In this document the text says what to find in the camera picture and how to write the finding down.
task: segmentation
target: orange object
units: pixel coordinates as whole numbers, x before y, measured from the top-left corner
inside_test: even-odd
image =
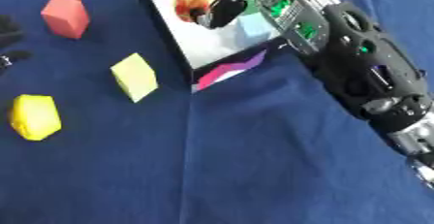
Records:
[[[41,15],[54,34],[79,39],[89,24],[81,0],[49,0]]]
[[[187,22],[193,22],[190,17],[190,11],[201,8],[207,11],[209,9],[210,0],[175,0],[176,15]]]

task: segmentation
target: dark blue fabric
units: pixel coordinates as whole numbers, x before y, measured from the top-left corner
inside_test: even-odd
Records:
[[[47,31],[46,1],[0,0],[27,33],[5,50],[34,52],[0,79],[1,224],[432,223],[434,193],[289,49],[190,97],[138,0],[83,0],[80,41]],[[351,1],[434,71],[433,0]],[[109,73],[132,52],[162,85],[138,104]],[[6,116],[23,93],[52,95],[62,131],[20,138]]]

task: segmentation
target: small cube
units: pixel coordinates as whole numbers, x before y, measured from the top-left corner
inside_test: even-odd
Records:
[[[26,140],[39,142],[62,128],[50,96],[20,95],[14,99],[12,127]]]
[[[90,21],[81,0],[49,0],[41,15],[54,34],[72,39],[81,38]]]
[[[273,27],[261,13],[239,16],[236,40],[242,46],[253,46],[268,40]]]
[[[134,103],[158,88],[154,70],[138,53],[115,64],[111,71],[119,86]]]

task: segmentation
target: black robotic forearm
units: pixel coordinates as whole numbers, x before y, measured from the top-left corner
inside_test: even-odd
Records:
[[[326,46],[301,55],[301,61],[433,187],[434,107],[425,71],[415,68],[379,24],[354,5],[327,6],[324,18],[330,30]]]

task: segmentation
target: black box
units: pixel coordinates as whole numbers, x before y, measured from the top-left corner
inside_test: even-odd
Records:
[[[268,59],[274,51],[287,44],[284,39],[278,37],[277,31],[273,30],[273,34],[270,34],[266,40],[250,45],[249,38],[238,39],[237,28],[240,24],[235,23],[237,20],[227,27],[208,30],[194,23],[183,22],[178,18],[175,20],[173,17],[175,16],[175,0],[139,1],[153,13],[152,18],[156,26],[162,30],[162,36],[168,49],[176,57],[193,92],[261,64],[262,60]],[[219,41],[228,44],[220,46]]]

